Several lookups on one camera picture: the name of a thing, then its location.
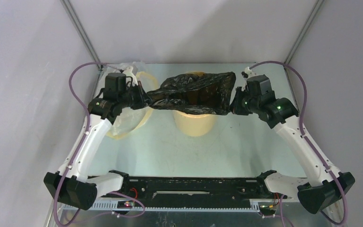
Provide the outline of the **cream yellow trash bin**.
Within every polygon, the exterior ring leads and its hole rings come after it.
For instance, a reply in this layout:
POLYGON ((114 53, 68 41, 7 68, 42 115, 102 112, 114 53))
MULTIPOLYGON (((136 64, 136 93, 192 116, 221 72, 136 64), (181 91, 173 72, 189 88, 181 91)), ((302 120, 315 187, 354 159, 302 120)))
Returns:
MULTIPOLYGON (((197 105, 202 97, 201 92, 204 92, 203 99, 208 100, 209 92, 207 91, 207 87, 202 87, 186 93, 188 102, 197 105)), ((217 121, 216 115, 194 115, 176 110, 173 111, 173 118, 177 128, 183 134, 191 137, 199 137, 207 134, 213 129, 217 121)))

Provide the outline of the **black trash bag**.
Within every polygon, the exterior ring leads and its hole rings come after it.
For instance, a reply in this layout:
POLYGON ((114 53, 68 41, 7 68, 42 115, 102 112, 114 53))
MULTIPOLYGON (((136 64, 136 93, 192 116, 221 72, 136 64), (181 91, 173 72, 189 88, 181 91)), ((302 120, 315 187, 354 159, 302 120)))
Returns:
POLYGON ((184 73, 167 78, 158 89, 147 94, 153 109, 192 115, 227 115, 235 82, 234 72, 184 73))

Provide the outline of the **right circuit board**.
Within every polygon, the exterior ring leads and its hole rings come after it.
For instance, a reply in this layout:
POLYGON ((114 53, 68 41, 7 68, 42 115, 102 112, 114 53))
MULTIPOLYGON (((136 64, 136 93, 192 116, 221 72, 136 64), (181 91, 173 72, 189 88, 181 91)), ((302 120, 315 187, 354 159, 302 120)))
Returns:
POLYGON ((259 214, 264 217, 274 217, 277 214, 278 210, 277 205, 260 205, 259 206, 259 214))

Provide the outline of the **left circuit board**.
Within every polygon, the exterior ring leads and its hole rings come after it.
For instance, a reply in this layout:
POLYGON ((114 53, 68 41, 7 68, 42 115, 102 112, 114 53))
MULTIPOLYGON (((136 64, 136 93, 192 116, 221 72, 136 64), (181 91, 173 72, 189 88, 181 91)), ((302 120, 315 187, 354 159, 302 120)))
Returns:
POLYGON ((117 203, 118 209, 131 209, 135 205, 134 201, 119 201, 117 203))

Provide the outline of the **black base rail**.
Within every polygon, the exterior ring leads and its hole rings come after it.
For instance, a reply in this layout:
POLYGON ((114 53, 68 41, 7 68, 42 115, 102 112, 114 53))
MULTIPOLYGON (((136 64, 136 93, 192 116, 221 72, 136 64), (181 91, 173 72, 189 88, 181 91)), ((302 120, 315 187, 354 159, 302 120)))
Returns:
POLYGON ((125 175, 119 193, 142 202, 146 209, 242 210, 256 199, 280 199, 258 177, 153 177, 125 175))

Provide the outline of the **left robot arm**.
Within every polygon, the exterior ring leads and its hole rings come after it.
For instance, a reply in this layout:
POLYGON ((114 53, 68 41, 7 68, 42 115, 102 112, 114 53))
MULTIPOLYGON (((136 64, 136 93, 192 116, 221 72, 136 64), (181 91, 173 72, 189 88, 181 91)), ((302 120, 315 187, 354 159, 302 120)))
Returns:
POLYGON ((132 72, 109 73, 104 87, 85 108, 87 116, 76 144, 55 173, 47 172, 43 182, 51 196, 60 203, 77 209, 90 209, 98 197, 114 192, 125 197, 130 183, 125 174, 116 171, 89 178, 88 170, 107 132, 122 110, 143 109, 149 97, 132 72))

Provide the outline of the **aluminium frame post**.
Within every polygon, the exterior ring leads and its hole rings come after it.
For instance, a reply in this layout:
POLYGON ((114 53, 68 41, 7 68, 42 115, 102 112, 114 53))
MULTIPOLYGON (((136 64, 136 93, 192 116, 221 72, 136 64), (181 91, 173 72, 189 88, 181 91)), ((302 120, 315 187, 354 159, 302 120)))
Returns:
POLYGON ((290 62, 294 58, 295 53, 301 46, 301 43, 303 42, 303 40, 306 37, 309 30, 311 29, 311 26, 314 23, 314 21, 316 20, 318 14, 321 12, 325 2, 326 2, 326 0, 316 0, 315 1, 309 15, 307 16, 307 18, 304 22, 304 25, 300 29, 298 36, 296 37, 292 47, 290 48, 290 50, 284 60, 285 64, 290 64, 290 62))
POLYGON ((60 0, 64 10, 66 11, 70 21, 72 22, 77 34, 79 35, 81 42, 87 50, 89 56, 95 62, 100 62, 100 58, 70 0, 60 0))

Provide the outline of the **circuit board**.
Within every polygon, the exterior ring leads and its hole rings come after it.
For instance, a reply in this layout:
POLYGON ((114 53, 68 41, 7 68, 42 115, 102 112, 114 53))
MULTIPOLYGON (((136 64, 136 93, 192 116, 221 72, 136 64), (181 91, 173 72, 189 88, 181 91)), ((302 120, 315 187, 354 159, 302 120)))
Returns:
POLYGON ((278 210, 277 205, 260 205, 259 206, 259 214, 264 217, 274 217, 277 214, 278 210))
POLYGON ((131 209, 135 205, 134 201, 119 201, 117 203, 118 209, 131 209))

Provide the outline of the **clear plastic bag yellow rim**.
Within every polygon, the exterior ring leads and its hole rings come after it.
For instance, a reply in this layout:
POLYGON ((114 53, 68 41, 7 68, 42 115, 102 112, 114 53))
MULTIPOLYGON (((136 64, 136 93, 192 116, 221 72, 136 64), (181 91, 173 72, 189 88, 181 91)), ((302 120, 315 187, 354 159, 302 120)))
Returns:
MULTIPOLYGON (((120 70, 125 71, 129 67, 133 68, 131 72, 136 76, 137 80, 141 82, 142 87, 146 92, 159 88, 157 78, 148 73, 146 65, 143 62, 110 64, 104 67, 102 76, 105 77, 109 73, 120 72, 120 70)), ((123 109, 106 136, 116 140, 127 137, 133 131, 142 127, 148 121, 152 112, 153 109, 150 107, 138 110, 132 110, 130 108, 123 109)))

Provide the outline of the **right aluminium frame post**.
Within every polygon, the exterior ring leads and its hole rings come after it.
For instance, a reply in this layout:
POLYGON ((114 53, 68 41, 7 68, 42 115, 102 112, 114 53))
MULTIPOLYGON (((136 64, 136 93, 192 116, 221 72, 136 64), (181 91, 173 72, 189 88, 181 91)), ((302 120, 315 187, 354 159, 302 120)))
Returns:
POLYGON ((290 48, 290 50, 284 60, 285 64, 290 64, 290 62, 294 58, 295 53, 301 46, 301 43, 303 42, 303 40, 306 37, 309 30, 311 29, 311 26, 314 23, 314 21, 316 20, 318 14, 321 12, 325 2, 326 2, 326 0, 316 0, 315 1, 309 15, 307 16, 307 18, 304 22, 304 25, 300 29, 298 36, 296 37, 292 47, 290 48))

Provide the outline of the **left aluminium frame post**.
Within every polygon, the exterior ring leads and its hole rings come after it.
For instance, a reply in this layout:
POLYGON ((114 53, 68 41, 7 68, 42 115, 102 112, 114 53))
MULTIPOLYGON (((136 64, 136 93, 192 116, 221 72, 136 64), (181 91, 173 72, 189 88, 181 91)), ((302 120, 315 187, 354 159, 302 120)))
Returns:
POLYGON ((64 10, 66 11, 70 21, 72 22, 77 34, 79 35, 81 42, 87 50, 89 56, 95 62, 100 62, 100 58, 70 0, 60 0, 64 10))

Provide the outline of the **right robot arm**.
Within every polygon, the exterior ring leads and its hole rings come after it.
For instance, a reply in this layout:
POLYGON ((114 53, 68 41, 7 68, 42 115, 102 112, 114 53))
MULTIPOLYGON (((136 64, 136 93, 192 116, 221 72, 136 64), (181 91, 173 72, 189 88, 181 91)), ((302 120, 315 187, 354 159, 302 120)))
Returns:
POLYGON ((341 200, 355 183, 350 172, 343 173, 321 151, 288 98, 276 98, 266 75, 250 77, 237 87, 231 103, 236 115, 257 114, 289 146, 305 177, 291 177, 268 171, 256 184, 256 192, 267 198, 274 192, 298 199, 311 214, 317 214, 341 200))

